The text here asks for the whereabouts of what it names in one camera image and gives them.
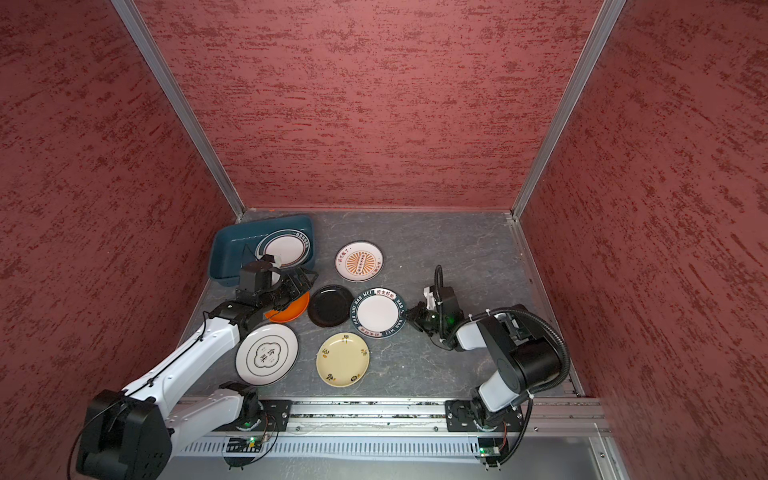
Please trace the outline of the small green rimmed plate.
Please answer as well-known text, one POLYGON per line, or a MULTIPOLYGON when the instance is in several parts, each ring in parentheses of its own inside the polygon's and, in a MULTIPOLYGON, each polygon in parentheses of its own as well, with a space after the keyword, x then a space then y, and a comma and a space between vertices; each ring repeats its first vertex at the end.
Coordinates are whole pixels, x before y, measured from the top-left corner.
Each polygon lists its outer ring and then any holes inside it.
POLYGON ((272 256, 279 268, 301 265, 310 256, 311 240, 296 229, 282 229, 266 235, 256 247, 256 257, 272 256))

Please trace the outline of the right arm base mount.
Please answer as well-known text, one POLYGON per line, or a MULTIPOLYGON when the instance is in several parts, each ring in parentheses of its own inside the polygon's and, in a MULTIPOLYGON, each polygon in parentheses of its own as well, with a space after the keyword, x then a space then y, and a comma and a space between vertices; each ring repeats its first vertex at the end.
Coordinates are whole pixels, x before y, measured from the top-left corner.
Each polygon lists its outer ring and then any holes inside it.
POLYGON ((520 409, 506 407, 488 413, 479 400, 447 400, 444 406, 447 430, 451 433, 519 432, 523 426, 524 414, 520 409))

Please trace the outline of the white plate black flower outline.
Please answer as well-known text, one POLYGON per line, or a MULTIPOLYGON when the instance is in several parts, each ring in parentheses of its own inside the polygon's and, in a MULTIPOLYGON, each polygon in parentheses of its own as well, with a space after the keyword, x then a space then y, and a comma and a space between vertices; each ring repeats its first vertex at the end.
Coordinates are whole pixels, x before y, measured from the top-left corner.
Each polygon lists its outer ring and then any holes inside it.
POLYGON ((247 384, 271 385, 288 374, 298 353, 298 337, 293 330, 282 324, 265 325, 250 333, 239 345, 236 371, 247 384))

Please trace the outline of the orange sunburst pattern plate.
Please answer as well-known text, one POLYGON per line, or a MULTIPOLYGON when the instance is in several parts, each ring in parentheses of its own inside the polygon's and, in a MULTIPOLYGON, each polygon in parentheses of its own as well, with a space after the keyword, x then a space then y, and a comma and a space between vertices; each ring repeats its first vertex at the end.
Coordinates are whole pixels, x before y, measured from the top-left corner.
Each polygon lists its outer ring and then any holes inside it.
POLYGON ((345 280, 368 281, 379 274, 384 263, 381 249, 371 242, 355 241, 342 247, 334 258, 337 273, 345 280))

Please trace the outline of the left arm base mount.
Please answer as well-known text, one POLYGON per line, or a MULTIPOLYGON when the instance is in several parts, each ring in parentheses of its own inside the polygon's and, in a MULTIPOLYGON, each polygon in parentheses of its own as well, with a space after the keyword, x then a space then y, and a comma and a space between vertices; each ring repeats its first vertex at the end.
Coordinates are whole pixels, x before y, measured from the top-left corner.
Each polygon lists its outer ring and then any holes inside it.
POLYGON ((292 406, 291 400, 260 400, 246 405, 244 412, 235 421, 221 427, 221 430, 242 433, 284 432, 292 406))

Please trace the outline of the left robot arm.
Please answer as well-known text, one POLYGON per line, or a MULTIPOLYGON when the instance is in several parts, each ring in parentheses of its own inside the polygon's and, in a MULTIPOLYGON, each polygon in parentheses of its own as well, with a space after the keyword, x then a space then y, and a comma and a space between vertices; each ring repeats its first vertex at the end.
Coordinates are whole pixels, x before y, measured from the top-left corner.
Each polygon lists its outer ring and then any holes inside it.
POLYGON ((233 299, 204 313, 189 339, 121 390, 104 390, 91 400, 70 448, 66 474, 156 479, 173 456, 219 427, 267 431, 273 419, 256 388, 241 382, 225 382, 187 406, 179 402, 219 358, 262 324, 265 312, 287 309, 317 278, 301 266, 282 270, 270 255, 243 266, 233 299))

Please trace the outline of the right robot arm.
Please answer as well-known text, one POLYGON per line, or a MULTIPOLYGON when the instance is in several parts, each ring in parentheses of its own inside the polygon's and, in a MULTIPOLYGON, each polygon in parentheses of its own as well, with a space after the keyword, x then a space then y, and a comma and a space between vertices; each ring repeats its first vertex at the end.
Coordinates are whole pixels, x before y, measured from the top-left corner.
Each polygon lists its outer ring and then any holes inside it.
POLYGON ((522 304, 466 315, 454 290, 433 285, 425 299, 405 314, 417 331, 449 351, 488 352, 492 375, 472 394, 475 421, 491 424, 569 375, 571 358, 563 337, 547 321, 522 304))

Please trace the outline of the pale yellow plate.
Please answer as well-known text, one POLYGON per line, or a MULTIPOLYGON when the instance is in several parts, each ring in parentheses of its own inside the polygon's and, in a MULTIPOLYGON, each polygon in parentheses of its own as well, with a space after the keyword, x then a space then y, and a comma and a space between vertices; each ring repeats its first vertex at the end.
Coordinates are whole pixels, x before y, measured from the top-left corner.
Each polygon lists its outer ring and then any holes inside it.
POLYGON ((316 355, 316 371, 321 380, 335 388, 345 388, 362 380, 370 365, 370 350, 358 335, 342 332, 329 337, 316 355))

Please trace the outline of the green lettered rim plate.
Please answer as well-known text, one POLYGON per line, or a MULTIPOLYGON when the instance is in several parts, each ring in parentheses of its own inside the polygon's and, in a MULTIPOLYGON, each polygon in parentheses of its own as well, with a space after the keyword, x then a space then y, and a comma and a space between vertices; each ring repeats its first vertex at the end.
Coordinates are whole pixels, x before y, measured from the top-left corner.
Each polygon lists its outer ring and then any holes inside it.
POLYGON ((406 323, 406 304, 393 290, 377 287, 363 291, 352 302, 350 320, 363 335, 388 338, 406 323))

